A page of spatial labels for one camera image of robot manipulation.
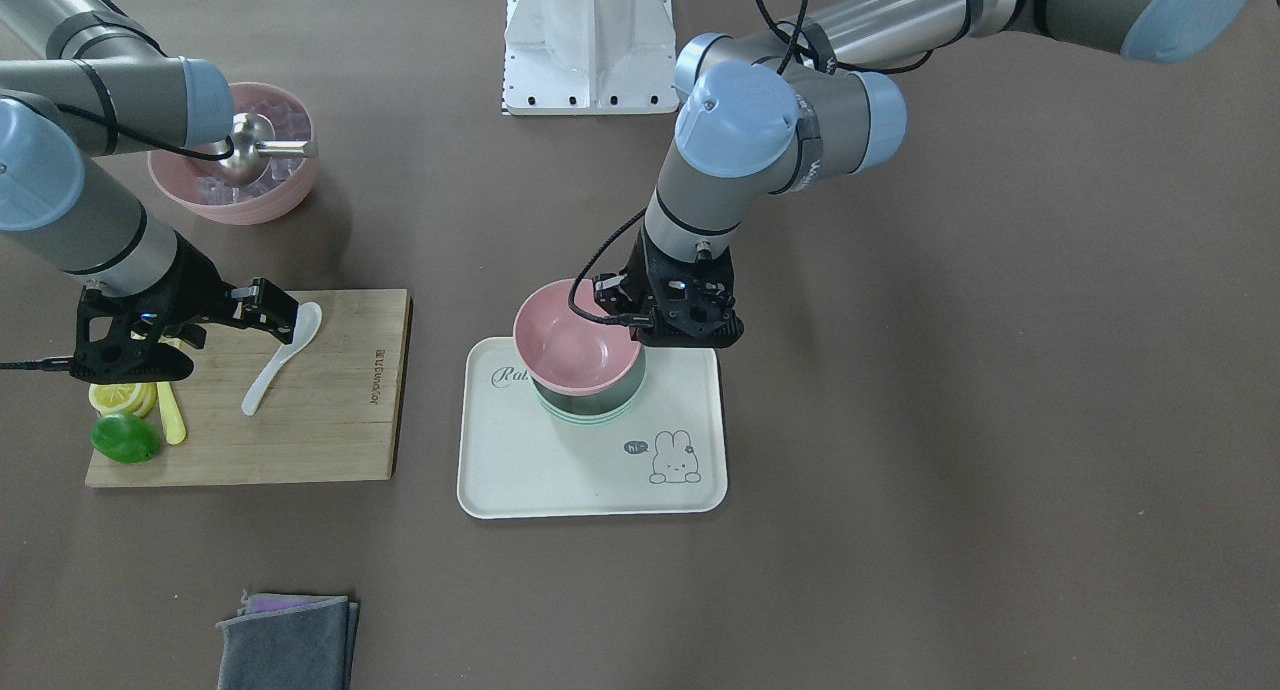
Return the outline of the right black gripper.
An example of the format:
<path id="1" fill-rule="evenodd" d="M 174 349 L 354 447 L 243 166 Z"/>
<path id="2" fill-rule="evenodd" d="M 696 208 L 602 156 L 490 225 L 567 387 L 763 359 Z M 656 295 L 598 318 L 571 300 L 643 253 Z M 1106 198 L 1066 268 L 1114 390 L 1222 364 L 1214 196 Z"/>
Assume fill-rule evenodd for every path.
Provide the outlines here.
<path id="1" fill-rule="evenodd" d="M 294 332 L 300 306 L 292 294 L 265 277 L 234 288 L 205 253 L 178 239 L 173 265 L 150 289 L 120 298 L 99 289 L 82 291 L 70 376 L 99 385 L 183 380 L 195 364 L 161 343 L 163 335 L 179 335 L 198 349 L 205 330 L 184 326 L 233 320 L 238 306 L 242 326 Z"/>

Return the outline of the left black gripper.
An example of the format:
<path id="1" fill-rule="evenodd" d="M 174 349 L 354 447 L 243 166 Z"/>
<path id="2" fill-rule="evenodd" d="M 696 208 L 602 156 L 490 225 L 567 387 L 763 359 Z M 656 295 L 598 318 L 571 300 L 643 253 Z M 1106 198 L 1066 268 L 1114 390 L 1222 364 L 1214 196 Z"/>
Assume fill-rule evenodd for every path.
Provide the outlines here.
<path id="1" fill-rule="evenodd" d="M 696 257 L 676 260 L 640 230 L 622 271 L 593 277 L 595 302 L 646 347 L 727 348 L 745 333 L 733 309 L 731 253 Z"/>

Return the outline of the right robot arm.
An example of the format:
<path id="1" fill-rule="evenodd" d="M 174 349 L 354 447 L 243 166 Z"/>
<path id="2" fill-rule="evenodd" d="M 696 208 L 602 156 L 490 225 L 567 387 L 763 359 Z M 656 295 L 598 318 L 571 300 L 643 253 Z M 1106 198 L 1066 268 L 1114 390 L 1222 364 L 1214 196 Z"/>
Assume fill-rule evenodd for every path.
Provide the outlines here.
<path id="1" fill-rule="evenodd" d="M 1 0 L 3 23 L 36 61 L 1 70 L 1 227 L 83 285 L 76 348 L 36 358 L 101 385 L 179 381 L 205 325 L 256 329 L 283 344 L 298 303 L 262 277 L 225 283 L 214 262 L 97 165 L 157 148 L 209 163 L 234 186 L 271 157 L 311 157 L 311 140 L 276 140 L 265 119 L 236 111 L 228 81 L 201 58 L 170 56 L 109 0 Z"/>

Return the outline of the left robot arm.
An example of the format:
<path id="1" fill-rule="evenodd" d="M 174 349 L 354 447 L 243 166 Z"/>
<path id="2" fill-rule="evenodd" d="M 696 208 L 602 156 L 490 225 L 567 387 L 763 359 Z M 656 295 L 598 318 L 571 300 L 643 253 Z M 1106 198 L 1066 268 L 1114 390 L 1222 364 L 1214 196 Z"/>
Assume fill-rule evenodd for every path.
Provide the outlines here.
<path id="1" fill-rule="evenodd" d="M 649 347 L 742 335 L 730 239 L 755 198 L 884 163 L 908 111 L 893 76 L 1014 29 L 1152 64 L 1197 55 L 1248 0 L 846 0 L 746 38 L 707 33 L 675 64 L 681 108 L 627 265 L 594 277 L 594 324 Z"/>

